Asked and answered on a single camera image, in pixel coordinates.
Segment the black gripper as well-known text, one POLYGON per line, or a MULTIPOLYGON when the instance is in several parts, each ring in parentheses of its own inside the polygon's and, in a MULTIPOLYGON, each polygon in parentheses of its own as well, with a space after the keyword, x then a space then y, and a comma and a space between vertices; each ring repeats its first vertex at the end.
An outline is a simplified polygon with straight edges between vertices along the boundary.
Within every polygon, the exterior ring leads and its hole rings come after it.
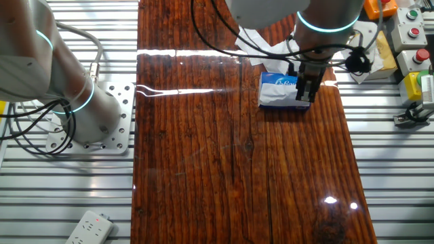
POLYGON ((296 100, 313 103, 325 71, 325 67, 302 63, 298 69, 296 100))

